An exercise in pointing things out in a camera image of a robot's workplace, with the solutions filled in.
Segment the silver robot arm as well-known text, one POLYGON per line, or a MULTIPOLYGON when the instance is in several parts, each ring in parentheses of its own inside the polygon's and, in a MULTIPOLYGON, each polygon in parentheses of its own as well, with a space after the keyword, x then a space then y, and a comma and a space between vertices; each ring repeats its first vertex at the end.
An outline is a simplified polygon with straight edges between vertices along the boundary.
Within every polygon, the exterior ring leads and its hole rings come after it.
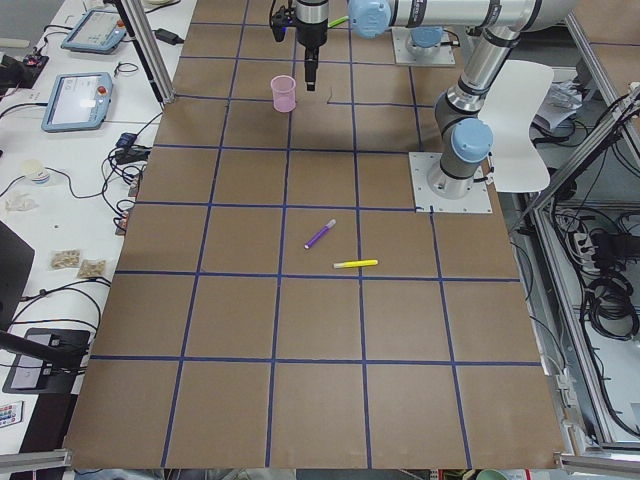
POLYGON ((520 34, 549 28, 564 19, 574 1, 350 1, 351 28, 375 38, 392 27, 464 26, 481 38, 456 84, 436 103, 436 121, 445 144, 436 174, 446 180, 471 179, 479 165, 452 145, 458 124, 477 116, 520 34))
POLYGON ((441 45, 443 33, 442 26, 412 28, 406 42, 407 49, 415 55, 423 55, 427 51, 437 49, 441 45))

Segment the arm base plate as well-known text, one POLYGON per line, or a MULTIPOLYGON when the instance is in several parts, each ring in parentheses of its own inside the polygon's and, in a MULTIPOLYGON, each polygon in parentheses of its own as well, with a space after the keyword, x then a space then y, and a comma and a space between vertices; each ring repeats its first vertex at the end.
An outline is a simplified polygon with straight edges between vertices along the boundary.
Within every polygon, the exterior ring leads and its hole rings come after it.
POLYGON ((453 67, 458 42, 443 27, 391 29, 395 63, 405 66, 453 67))
POLYGON ((418 213, 491 214, 488 186, 480 165, 464 180, 448 177, 440 169, 441 154, 408 154, 414 210, 418 213))

